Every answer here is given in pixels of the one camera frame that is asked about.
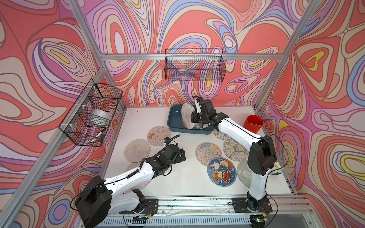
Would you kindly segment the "pale green small device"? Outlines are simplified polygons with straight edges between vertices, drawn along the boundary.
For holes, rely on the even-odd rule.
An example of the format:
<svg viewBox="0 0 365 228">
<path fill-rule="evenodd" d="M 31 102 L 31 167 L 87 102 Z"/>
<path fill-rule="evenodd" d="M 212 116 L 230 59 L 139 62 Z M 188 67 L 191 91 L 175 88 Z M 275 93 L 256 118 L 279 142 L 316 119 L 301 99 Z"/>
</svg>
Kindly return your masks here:
<svg viewBox="0 0 365 228">
<path fill-rule="evenodd" d="M 276 176 L 276 175 L 280 175 L 280 174 L 282 174 L 282 168 L 281 168 L 279 162 L 276 161 L 269 176 Z"/>
</svg>

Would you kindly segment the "teal plastic storage box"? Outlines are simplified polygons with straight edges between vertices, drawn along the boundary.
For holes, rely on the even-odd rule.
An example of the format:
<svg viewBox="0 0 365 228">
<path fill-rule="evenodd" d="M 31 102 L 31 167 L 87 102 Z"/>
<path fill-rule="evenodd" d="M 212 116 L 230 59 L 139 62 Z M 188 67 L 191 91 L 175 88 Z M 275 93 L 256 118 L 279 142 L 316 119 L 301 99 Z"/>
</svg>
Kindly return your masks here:
<svg viewBox="0 0 365 228">
<path fill-rule="evenodd" d="M 212 133 L 212 128 L 194 128 L 194 129 L 187 129 L 183 125 L 182 115 L 181 115 L 182 105 L 177 104 L 173 105 L 170 108 L 167 126 L 169 127 L 171 132 L 175 133 L 186 133 L 186 134 L 196 134 L 196 135 L 209 135 Z"/>
</svg>

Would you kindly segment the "white floral green coaster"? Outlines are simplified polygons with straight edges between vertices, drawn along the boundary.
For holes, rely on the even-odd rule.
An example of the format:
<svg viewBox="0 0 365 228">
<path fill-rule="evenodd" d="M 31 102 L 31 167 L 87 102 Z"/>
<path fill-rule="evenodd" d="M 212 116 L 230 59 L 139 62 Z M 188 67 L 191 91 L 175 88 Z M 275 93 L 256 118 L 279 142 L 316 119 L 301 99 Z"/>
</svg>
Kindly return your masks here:
<svg viewBox="0 0 365 228">
<path fill-rule="evenodd" d="M 227 135 L 227 134 L 225 134 L 225 133 L 223 133 L 221 131 L 218 131 L 216 129 L 214 129 L 212 131 L 212 133 L 214 134 L 215 137 L 217 137 L 220 140 L 226 141 L 226 140 L 230 140 L 231 139 L 231 137 L 229 135 Z"/>
</svg>

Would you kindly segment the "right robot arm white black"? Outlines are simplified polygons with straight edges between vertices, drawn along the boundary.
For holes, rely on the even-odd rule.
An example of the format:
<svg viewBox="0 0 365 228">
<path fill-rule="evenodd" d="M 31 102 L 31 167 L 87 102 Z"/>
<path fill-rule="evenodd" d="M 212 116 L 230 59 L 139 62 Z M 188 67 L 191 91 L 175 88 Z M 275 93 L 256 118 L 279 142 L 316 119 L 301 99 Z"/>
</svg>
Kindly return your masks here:
<svg viewBox="0 0 365 228">
<path fill-rule="evenodd" d="M 195 110 L 192 123 L 202 123 L 239 142 L 249 151 L 248 166 L 252 171 L 252 183 L 247 193 L 247 204 L 257 211 L 267 199 L 267 178 L 274 168 L 277 155 L 270 136 L 260 136 L 235 123 L 228 115 L 217 113 L 211 100 L 194 96 Z"/>
</svg>

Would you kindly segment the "blue denim bear car coaster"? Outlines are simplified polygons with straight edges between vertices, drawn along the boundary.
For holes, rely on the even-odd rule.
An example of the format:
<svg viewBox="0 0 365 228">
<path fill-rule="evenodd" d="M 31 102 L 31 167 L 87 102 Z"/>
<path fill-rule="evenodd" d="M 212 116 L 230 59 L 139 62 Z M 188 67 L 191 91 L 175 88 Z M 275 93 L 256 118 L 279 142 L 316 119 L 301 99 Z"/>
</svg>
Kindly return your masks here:
<svg viewBox="0 0 365 228">
<path fill-rule="evenodd" d="M 223 157 L 212 159 L 207 165 L 209 179 L 220 187 L 229 187 L 237 179 L 237 170 L 234 164 Z"/>
</svg>

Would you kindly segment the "beige blue doodle coaster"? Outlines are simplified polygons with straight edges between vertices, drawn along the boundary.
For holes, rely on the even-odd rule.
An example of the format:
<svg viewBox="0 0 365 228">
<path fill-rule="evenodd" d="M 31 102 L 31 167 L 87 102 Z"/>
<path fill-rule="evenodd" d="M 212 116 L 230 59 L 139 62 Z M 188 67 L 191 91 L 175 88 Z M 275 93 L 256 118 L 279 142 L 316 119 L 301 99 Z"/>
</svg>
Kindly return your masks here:
<svg viewBox="0 0 365 228">
<path fill-rule="evenodd" d="M 222 151 L 216 144 L 204 142 L 197 146 L 195 155 L 200 164 L 207 166 L 212 159 L 222 157 Z"/>
</svg>

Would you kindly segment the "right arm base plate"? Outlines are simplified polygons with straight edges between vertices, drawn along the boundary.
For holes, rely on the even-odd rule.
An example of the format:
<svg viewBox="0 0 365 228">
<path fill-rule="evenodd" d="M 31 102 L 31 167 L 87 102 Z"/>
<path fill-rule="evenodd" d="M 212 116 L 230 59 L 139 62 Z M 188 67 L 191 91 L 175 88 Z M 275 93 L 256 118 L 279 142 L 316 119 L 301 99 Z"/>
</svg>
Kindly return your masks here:
<svg viewBox="0 0 365 228">
<path fill-rule="evenodd" d="M 235 213 L 269 214 L 273 212 L 271 203 L 267 197 L 261 200 L 254 198 L 232 198 L 231 202 Z"/>
</svg>

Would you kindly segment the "white blue butterfly coaster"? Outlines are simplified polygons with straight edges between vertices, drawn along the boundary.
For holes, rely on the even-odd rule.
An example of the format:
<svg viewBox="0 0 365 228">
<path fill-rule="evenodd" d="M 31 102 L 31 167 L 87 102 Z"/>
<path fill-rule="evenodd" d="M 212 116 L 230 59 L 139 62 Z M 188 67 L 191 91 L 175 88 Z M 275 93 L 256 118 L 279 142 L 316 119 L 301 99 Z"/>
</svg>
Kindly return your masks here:
<svg viewBox="0 0 365 228">
<path fill-rule="evenodd" d="M 192 122 L 191 115 L 195 111 L 195 108 L 188 103 L 182 105 L 181 115 L 182 115 L 182 123 L 187 129 L 195 128 L 195 123 Z"/>
</svg>

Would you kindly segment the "pale pink unicorn coaster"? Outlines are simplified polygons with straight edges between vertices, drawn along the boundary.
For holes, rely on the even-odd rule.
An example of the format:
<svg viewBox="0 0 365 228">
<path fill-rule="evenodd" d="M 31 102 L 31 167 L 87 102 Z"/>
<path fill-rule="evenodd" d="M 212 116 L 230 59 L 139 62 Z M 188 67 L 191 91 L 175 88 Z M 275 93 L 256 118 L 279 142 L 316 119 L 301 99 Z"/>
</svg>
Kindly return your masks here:
<svg viewBox="0 0 365 228">
<path fill-rule="evenodd" d="M 129 172 L 129 171 L 131 171 L 132 169 L 134 169 L 134 168 L 136 168 L 136 167 L 139 167 L 139 163 L 131 163 L 128 167 L 127 167 L 127 169 L 125 170 L 126 172 Z M 150 183 L 151 181 L 150 180 L 148 180 L 148 181 L 144 181 L 144 182 L 142 182 L 142 183 L 139 183 L 139 184 L 137 184 L 137 185 L 135 185 L 135 186 L 133 186 L 133 187 L 131 187 L 130 189 L 131 190 L 134 190 L 134 189 L 138 189 L 138 190 L 140 190 L 140 189 L 143 189 L 143 188 L 145 188 L 149 183 Z"/>
</svg>

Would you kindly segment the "pink checkered bear coaster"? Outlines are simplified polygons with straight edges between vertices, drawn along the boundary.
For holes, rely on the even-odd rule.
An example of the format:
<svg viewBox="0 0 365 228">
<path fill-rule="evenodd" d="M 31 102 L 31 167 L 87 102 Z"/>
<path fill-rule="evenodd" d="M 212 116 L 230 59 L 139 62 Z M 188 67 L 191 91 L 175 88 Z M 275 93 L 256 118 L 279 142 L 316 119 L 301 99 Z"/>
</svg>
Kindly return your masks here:
<svg viewBox="0 0 365 228">
<path fill-rule="evenodd" d="M 166 126 L 155 126 L 147 133 L 147 141 L 153 146 L 164 145 L 164 139 L 166 137 L 171 137 L 171 131 Z"/>
</svg>

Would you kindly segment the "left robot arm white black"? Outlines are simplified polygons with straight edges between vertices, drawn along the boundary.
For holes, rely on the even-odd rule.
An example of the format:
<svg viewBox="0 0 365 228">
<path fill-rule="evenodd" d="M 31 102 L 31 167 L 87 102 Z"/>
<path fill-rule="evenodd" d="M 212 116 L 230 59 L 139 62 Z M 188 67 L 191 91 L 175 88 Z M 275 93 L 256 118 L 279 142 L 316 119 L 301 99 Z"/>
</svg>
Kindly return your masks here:
<svg viewBox="0 0 365 228">
<path fill-rule="evenodd" d="M 94 228 L 107 216 L 122 212 L 144 213 L 149 206 L 143 193 L 135 187 L 164 175 L 173 164 L 184 161 L 184 149 L 170 144 L 154 156 L 143 158 L 139 166 L 130 171 L 106 179 L 92 178 L 75 200 L 84 226 Z"/>
</svg>

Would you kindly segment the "red cup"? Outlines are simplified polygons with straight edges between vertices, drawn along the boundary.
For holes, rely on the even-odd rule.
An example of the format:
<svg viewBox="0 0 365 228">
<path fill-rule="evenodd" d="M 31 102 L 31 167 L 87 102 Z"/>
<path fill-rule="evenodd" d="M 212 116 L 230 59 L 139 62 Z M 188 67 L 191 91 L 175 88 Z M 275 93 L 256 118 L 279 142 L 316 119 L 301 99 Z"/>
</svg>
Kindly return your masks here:
<svg viewBox="0 0 365 228">
<path fill-rule="evenodd" d="M 257 134 L 264 125 L 263 119 L 256 115 L 250 115 L 246 118 L 243 127 L 248 131 Z"/>
</svg>

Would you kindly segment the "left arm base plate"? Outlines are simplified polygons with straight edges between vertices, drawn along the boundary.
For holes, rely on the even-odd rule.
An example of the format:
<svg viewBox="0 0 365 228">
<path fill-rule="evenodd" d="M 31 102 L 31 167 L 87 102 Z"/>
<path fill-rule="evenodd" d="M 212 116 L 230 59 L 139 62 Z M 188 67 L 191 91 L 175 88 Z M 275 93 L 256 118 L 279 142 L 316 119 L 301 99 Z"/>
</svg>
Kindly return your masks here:
<svg viewBox="0 0 365 228">
<path fill-rule="evenodd" d="M 136 209 L 132 211 L 122 211 L 119 214 L 121 215 L 132 215 L 132 214 L 141 214 L 141 215 L 155 215 L 158 213 L 158 205 L 159 205 L 159 199 L 152 198 L 152 199 L 146 199 L 143 201 L 143 203 L 140 203 Z"/>
</svg>

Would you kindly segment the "white roll in basket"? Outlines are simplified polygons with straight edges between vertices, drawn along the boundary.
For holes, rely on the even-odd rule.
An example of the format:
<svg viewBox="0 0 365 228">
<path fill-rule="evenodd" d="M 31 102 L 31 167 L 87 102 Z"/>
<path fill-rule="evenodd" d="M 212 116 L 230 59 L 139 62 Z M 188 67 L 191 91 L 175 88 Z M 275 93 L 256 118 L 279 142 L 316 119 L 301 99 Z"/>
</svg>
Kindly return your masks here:
<svg viewBox="0 0 365 228">
<path fill-rule="evenodd" d="M 94 109 L 89 115 L 89 121 L 95 127 L 108 127 L 112 119 L 111 115 L 103 110 Z"/>
</svg>

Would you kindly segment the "white green animal coaster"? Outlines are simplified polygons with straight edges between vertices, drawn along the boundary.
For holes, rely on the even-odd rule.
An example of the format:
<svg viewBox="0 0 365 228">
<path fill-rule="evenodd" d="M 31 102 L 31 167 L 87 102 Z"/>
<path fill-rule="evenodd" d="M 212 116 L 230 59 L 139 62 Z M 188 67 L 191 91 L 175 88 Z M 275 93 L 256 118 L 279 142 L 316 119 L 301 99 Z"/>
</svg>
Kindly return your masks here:
<svg viewBox="0 0 365 228">
<path fill-rule="evenodd" d="M 224 141 L 223 152 L 229 159 L 237 162 L 248 160 L 249 157 L 248 150 L 234 139 Z"/>
</svg>

